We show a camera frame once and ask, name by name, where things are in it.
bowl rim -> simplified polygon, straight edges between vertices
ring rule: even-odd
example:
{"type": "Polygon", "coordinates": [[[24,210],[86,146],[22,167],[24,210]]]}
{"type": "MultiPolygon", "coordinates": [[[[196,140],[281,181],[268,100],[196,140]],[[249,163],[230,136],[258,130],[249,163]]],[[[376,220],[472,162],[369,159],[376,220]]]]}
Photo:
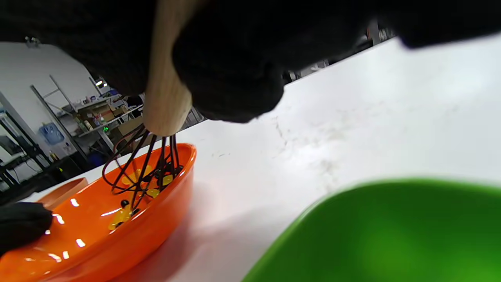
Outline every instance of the bowl rim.
{"type": "MultiPolygon", "coordinates": [[[[34,278],[51,279],[52,277],[60,275],[61,273],[64,273],[65,271],[68,271],[68,270],[82,264],[83,259],[98,256],[99,253],[103,252],[103,249],[107,248],[106,246],[120,242],[121,238],[127,236],[127,234],[130,233],[131,229],[135,229],[137,225],[141,225],[142,223],[144,223],[147,220],[147,217],[140,216],[140,215],[142,215],[143,213],[145,213],[148,210],[155,210],[160,205],[161,202],[172,197],[172,195],[174,195],[174,193],[177,193],[179,191],[179,185],[182,182],[184,182],[186,175],[188,173],[191,173],[191,170],[193,169],[193,165],[195,163],[195,159],[196,159],[196,155],[197,155],[196,147],[192,144],[179,143],[179,144],[177,144],[177,146],[182,146],[182,147],[188,148],[190,150],[190,156],[189,156],[188,162],[184,166],[181,174],[171,182],[171,185],[174,186],[174,188],[172,189],[172,191],[170,193],[164,193],[163,195],[162,195],[162,193],[160,193],[159,196],[156,197],[154,201],[151,201],[145,209],[143,209],[141,212],[139,212],[134,217],[132,217],[130,219],[130,221],[131,222],[134,221],[134,222],[136,222],[136,224],[123,224],[123,226],[121,226],[121,228],[110,231],[107,235],[103,236],[102,239],[100,239],[99,241],[97,241],[93,244],[87,245],[86,250],[73,255],[72,256],[73,259],[66,260],[66,263],[56,263],[55,266],[51,269],[50,275],[42,275],[42,276],[37,276],[34,278]]],[[[119,169],[119,168],[115,168],[115,169],[109,171],[108,173],[115,171],[116,169],[119,169]]],[[[95,181],[89,183],[86,187],[84,187],[80,191],[88,189],[89,187],[91,187],[93,184],[95,184],[97,181],[100,181],[101,179],[102,179],[102,177],[96,179],[95,181]]],[[[57,207],[54,208],[53,213],[57,214],[56,209],[57,209],[57,207]]]]}

bottle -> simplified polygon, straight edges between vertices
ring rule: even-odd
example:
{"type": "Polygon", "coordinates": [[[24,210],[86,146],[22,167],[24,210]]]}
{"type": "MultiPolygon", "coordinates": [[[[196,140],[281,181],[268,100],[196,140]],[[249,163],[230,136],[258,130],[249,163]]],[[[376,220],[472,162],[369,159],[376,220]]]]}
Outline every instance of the bottle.
{"type": "Polygon", "coordinates": [[[94,116],[94,118],[92,120],[94,121],[94,124],[96,126],[100,126],[101,125],[101,123],[99,122],[99,117],[98,116],[94,116]]]}
{"type": "Polygon", "coordinates": [[[87,127],[88,130],[92,130],[92,125],[86,120],[84,121],[85,127],[87,127]]]}

black cable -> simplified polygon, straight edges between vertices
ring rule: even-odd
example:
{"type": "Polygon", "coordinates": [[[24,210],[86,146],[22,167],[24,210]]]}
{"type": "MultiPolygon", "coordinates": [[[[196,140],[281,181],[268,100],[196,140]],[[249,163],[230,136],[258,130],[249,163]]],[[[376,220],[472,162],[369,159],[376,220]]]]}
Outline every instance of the black cable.
{"type": "Polygon", "coordinates": [[[21,184],[21,181],[19,181],[19,176],[18,176],[18,173],[16,172],[16,170],[12,170],[14,172],[14,174],[16,175],[16,178],[18,179],[18,183],[21,184]]]}

white wall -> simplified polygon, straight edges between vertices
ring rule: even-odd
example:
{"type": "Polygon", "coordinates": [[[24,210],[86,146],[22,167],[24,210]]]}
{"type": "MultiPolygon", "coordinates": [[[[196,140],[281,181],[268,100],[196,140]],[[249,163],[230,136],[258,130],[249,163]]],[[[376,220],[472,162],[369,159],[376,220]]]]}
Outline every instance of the white wall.
{"type": "MultiPolygon", "coordinates": [[[[60,49],[43,44],[28,48],[24,43],[0,43],[0,92],[35,133],[43,123],[52,122],[52,118],[30,85],[42,96],[56,90],[49,75],[72,102],[99,95],[87,69],[60,49]]],[[[59,92],[47,101],[57,106],[68,104],[59,92]]]]}

cardboard box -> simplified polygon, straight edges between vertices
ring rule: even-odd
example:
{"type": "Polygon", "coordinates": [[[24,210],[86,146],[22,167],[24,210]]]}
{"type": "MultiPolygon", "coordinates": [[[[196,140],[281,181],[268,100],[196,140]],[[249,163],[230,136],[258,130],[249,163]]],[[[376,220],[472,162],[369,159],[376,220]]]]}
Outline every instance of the cardboard box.
{"type": "MultiPolygon", "coordinates": [[[[123,124],[119,125],[118,130],[120,131],[122,136],[125,136],[127,133],[131,132],[132,130],[137,128],[142,123],[143,123],[143,117],[140,116],[140,117],[137,117],[135,119],[130,119],[130,120],[124,122],[123,124]]],[[[129,141],[131,139],[131,137],[132,137],[132,135],[128,136],[125,139],[127,141],[129,141]]]]}
{"type": "Polygon", "coordinates": [[[120,107],[116,108],[113,111],[113,114],[115,116],[121,116],[121,115],[125,114],[127,111],[128,111],[127,107],[125,105],[121,105],[120,107]]]}

